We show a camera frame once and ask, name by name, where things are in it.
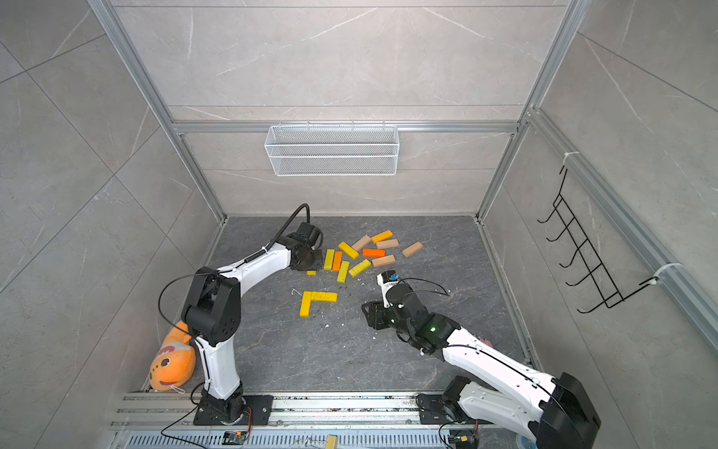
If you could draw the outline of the lime yellow block short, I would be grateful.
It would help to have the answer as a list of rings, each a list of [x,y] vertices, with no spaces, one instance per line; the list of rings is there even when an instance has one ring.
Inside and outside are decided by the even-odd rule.
[[[349,261],[342,261],[340,265],[340,270],[338,271],[338,278],[337,282],[339,284],[345,284],[347,281],[347,277],[349,274],[350,269],[350,262]]]

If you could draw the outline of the lime yellow block long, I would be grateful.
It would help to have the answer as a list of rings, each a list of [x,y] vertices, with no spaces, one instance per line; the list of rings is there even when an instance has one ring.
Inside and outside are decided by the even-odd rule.
[[[363,260],[362,262],[358,263],[351,269],[349,269],[349,275],[352,277],[356,277],[359,274],[363,273],[367,269],[369,269],[372,266],[372,262],[368,259]]]

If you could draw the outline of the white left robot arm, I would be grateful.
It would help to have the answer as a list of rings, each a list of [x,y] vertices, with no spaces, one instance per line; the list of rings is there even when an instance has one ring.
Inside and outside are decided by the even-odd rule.
[[[234,336],[241,322],[241,298],[276,272],[312,271],[323,264],[323,233],[308,222],[278,235],[262,249],[218,269],[194,274],[181,321],[196,343],[204,372],[200,408],[235,423],[245,407],[235,363]]]

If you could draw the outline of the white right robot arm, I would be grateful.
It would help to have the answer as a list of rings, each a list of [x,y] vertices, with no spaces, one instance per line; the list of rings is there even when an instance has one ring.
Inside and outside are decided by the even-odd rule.
[[[593,447],[601,420],[576,377],[534,370],[451,318],[430,312],[417,290],[394,271],[381,273],[377,283],[381,300],[362,306],[370,327],[394,329],[402,342],[421,354],[467,372],[442,395],[441,408],[452,421],[490,422],[540,448]]]

